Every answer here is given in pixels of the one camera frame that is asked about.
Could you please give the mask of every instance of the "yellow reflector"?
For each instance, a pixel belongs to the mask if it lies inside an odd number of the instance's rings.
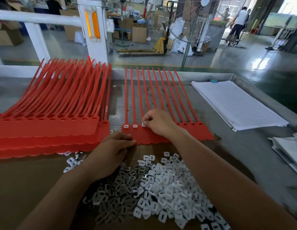
[[[94,27],[95,37],[100,39],[96,11],[94,11],[93,14],[92,14],[92,20],[93,20],[93,27]]]
[[[91,38],[90,22],[89,22],[89,17],[88,17],[87,11],[85,11],[85,19],[87,21],[89,37]]]

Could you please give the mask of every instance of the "pile of white plastic pieces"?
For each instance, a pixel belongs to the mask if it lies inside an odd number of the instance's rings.
[[[186,223],[197,217],[200,222],[205,218],[212,221],[211,227],[214,230],[228,230],[230,226],[224,218],[217,212],[215,214],[209,210],[212,203],[208,200],[196,180],[190,173],[183,160],[179,160],[179,155],[170,156],[169,152],[164,152],[165,157],[161,162],[164,164],[147,163],[152,156],[145,155],[143,161],[139,160],[139,165],[146,164],[150,167],[147,177],[141,179],[137,194],[144,193],[138,201],[133,215],[137,218],[143,216],[148,219],[151,215],[158,215],[158,220],[162,223],[166,219],[175,218],[175,223],[183,229]],[[201,224],[202,230],[209,230],[208,224]]]

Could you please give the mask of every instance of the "green floor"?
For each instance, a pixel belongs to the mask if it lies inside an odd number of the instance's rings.
[[[4,61],[5,65],[36,65],[38,62],[18,62],[18,61]],[[115,69],[124,69],[125,67],[136,69],[141,68],[142,65],[112,65]],[[180,66],[177,67],[165,67],[173,71],[174,69],[179,71]],[[273,99],[277,100],[285,107],[289,108],[293,112],[297,113],[297,71],[274,71],[271,69],[259,70],[259,69],[219,69],[219,68],[194,68],[186,67],[186,72],[205,72],[205,73],[234,73],[242,79],[248,81],[254,87],[263,91]]]

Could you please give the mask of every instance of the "workbench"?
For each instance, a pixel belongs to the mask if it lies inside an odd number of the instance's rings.
[[[110,129],[113,130],[120,130],[124,124],[124,72],[124,69],[112,70],[112,85],[116,86],[111,87],[108,114]],[[289,188],[297,185],[297,174],[273,151],[271,148],[272,143],[267,139],[268,137],[290,137],[292,133],[297,131],[297,115],[234,74],[191,72],[178,72],[178,74],[198,118],[208,126],[212,134],[215,134],[214,141],[206,141],[204,144],[256,182],[261,189],[279,204],[287,204],[290,208],[297,211],[296,197],[292,195]],[[24,87],[27,87],[30,82],[30,79],[27,78],[15,79],[20,79],[18,82]],[[139,106],[138,83],[136,79],[137,77],[134,76],[135,102]],[[289,121],[290,126],[263,127],[234,132],[191,86],[191,81],[204,82],[210,79],[235,82],[251,96]],[[132,102],[130,102],[130,81],[128,84],[128,110],[130,112],[128,121],[131,124],[133,117],[131,111]],[[147,88],[147,92],[150,108],[154,108],[151,89]],[[157,97],[158,93],[155,86],[154,92]],[[164,103],[166,103],[163,92],[162,98]],[[147,110],[145,103],[143,104],[143,110],[144,112]],[[140,123],[139,108],[136,109],[136,117],[137,123]],[[129,166],[133,166],[138,159],[143,158],[143,154],[156,155],[156,162],[158,162],[163,157],[164,151],[174,153],[176,149],[171,143],[133,147],[128,153],[127,163]],[[69,156],[52,154],[0,160],[0,229],[14,229],[20,224],[62,175],[64,168],[67,166],[66,160],[68,158]],[[166,224],[162,224],[157,220],[156,216],[148,220],[143,218],[134,220],[130,216],[125,219],[120,227],[115,227],[112,224],[95,226],[94,218],[96,215],[94,212],[84,212],[74,219],[71,229],[141,228],[143,230],[151,230],[153,227],[178,229],[173,220],[167,220]],[[199,229],[199,221],[190,221],[184,229]]]

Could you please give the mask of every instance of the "lined paper sheet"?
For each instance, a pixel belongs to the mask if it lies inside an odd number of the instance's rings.
[[[191,84],[234,130],[286,126],[289,123],[232,81],[193,81]]]

